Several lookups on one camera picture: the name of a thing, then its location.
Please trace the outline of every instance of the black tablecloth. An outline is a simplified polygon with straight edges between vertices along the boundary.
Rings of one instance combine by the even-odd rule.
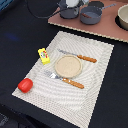
[[[56,10],[57,2],[59,0],[29,0],[29,6],[35,15],[48,16]],[[12,96],[18,83],[38,60],[38,49],[46,48],[59,31],[114,45],[89,128],[127,128],[128,44],[50,25],[47,19],[33,17],[24,0],[14,0],[0,12],[0,104],[51,128],[77,128]]]

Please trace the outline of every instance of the cooking pot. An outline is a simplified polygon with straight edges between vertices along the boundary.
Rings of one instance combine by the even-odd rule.
[[[116,4],[111,4],[106,7],[98,8],[95,6],[87,6],[81,9],[80,20],[85,24],[96,24],[100,21],[102,16],[102,10]]]
[[[67,8],[66,0],[61,0],[58,3],[60,10]],[[61,11],[60,16],[65,19],[73,19],[79,15],[79,6],[73,8],[67,8],[67,10]]]
[[[118,16],[121,26],[128,30],[128,4],[118,9]]]

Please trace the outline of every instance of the fork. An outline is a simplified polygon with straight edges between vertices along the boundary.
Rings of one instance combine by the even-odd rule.
[[[64,81],[65,83],[71,84],[71,85],[76,86],[76,87],[78,87],[78,88],[81,88],[81,89],[84,88],[84,85],[82,85],[82,84],[80,84],[80,83],[77,83],[77,82],[75,82],[75,81],[69,80],[69,79],[67,79],[67,78],[59,77],[59,76],[57,76],[55,73],[53,73],[53,72],[51,72],[51,71],[45,70],[45,71],[44,71],[44,74],[45,74],[46,76],[52,78],[52,79],[60,79],[60,80]]]

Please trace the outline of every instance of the wooden handle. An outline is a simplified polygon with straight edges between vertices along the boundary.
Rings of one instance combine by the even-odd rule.
[[[75,82],[75,81],[69,80],[69,79],[67,79],[67,78],[63,78],[63,81],[66,82],[66,83],[68,83],[68,84],[71,84],[71,85],[73,85],[73,86],[76,86],[76,87],[78,87],[78,88],[81,88],[81,89],[84,88],[84,85],[82,85],[82,84],[80,84],[80,83],[77,83],[77,82]]]
[[[86,15],[85,13],[81,13],[84,17],[91,18],[90,16]]]
[[[80,59],[83,59],[83,60],[87,60],[87,61],[93,62],[93,63],[95,63],[97,61],[96,59],[93,59],[93,58],[90,58],[90,57],[86,57],[86,56],[82,56],[82,55],[77,55],[77,57],[80,58]]]

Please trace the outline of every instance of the wooden plate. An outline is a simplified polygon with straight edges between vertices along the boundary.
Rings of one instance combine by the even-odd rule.
[[[61,77],[72,78],[81,73],[82,63],[76,56],[65,55],[56,61],[55,70]]]

